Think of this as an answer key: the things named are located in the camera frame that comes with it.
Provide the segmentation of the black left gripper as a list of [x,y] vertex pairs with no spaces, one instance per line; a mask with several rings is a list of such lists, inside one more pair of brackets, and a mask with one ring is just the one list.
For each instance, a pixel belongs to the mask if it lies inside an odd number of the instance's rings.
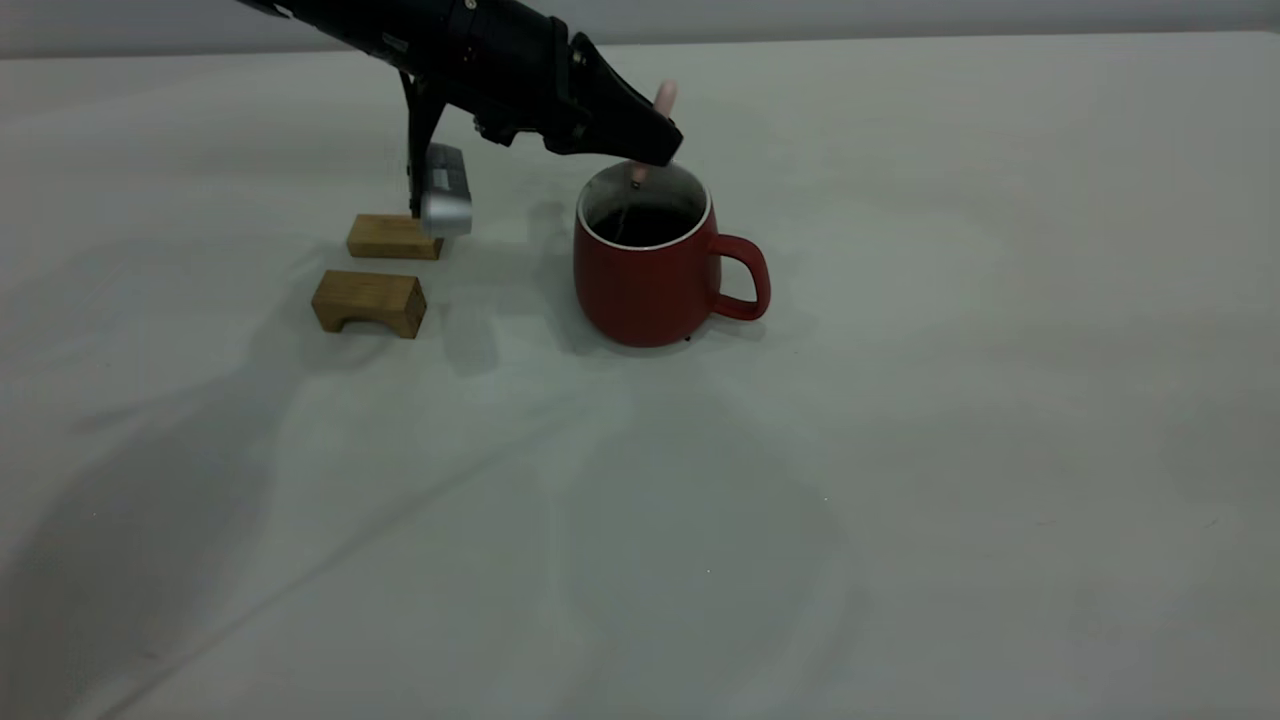
[[588,152],[667,167],[684,135],[671,119],[672,79],[646,97],[585,35],[575,37],[575,101],[588,114],[577,141],[563,22],[518,1],[449,1],[443,15],[440,104],[468,113],[486,141],[540,135],[550,152]]

